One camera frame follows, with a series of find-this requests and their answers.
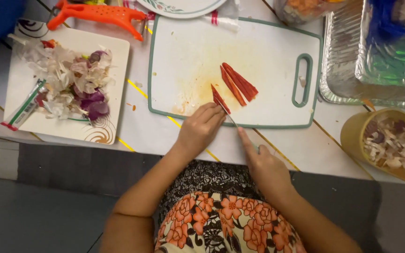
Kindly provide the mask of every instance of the orange peeler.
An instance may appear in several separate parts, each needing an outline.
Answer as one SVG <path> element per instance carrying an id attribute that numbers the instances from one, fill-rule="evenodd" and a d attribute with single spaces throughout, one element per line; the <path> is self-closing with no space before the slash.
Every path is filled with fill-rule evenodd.
<path id="1" fill-rule="evenodd" d="M 57 9 L 60 11 L 58 14 L 55 14 L 54 11 Z M 55 15 L 55 17 L 46 25 L 49 30 L 55 30 L 67 18 L 73 17 L 117 25 L 132 33 L 136 40 L 143 41 L 146 15 L 138 10 L 111 5 L 69 4 L 67 0 L 60 0 L 53 8 L 51 14 Z M 132 26 L 132 19 L 142 20 L 140 27 L 141 34 Z"/>

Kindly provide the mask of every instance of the plate with floral pattern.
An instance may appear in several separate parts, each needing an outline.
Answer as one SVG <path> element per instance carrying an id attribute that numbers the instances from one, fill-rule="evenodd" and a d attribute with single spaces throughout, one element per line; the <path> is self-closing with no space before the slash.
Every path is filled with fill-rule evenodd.
<path id="1" fill-rule="evenodd" d="M 226 0 L 137 0 L 145 8 L 157 14 L 175 18 L 191 19 L 210 13 Z"/>

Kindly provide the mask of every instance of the person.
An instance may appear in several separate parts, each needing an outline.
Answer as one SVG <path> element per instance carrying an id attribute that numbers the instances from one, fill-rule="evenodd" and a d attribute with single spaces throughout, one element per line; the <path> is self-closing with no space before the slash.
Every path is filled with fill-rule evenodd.
<path id="1" fill-rule="evenodd" d="M 115 204 L 100 252 L 362 252 L 297 193 L 281 160 L 263 145 L 255 151 L 241 127 L 248 169 L 194 160 L 224 120 L 215 103 L 184 120 L 170 151 Z"/>

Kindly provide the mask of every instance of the yellow container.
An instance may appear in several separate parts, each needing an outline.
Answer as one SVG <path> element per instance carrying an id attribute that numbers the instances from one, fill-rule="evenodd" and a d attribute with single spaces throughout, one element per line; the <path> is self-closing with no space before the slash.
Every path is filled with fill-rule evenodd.
<path id="1" fill-rule="evenodd" d="M 340 141 L 341 146 L 345 152 L 349 153 L 353 157 L 371 164 L 376 169 L 382 170 L 392 176 L 395 176 L 401 180 L 405 181 L 405 170 L 387 170 L 385 168 L 380 168 L 372 164 L 369 160 L 368 155 L 364 152 L 364 142 L 363 135 L 366 126 L 376 115 L 381 113 L 387 113 L 389 117 L 394 118 L 395 121 L 404 120 L 405 112 L 394 108 L 386 108 L 376 112 L 361 112 L 349 118 L 343 127 L 341 128 Z"/>

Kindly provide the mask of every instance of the gold swirl design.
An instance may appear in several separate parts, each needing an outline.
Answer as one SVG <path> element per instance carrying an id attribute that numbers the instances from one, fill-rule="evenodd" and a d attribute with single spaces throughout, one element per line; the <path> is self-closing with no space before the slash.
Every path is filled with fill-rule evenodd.
<path id="1" fill-rule="evenodd" d="M 93 127 L 86 131 L 92 131 L 92 133 L 87 135 L 85 141 L 103 144 L 110 144 L 114 141 L 116 128 L 110 121 L 110 115 L 99 117 L 92 121 L 92 125 Z"/>

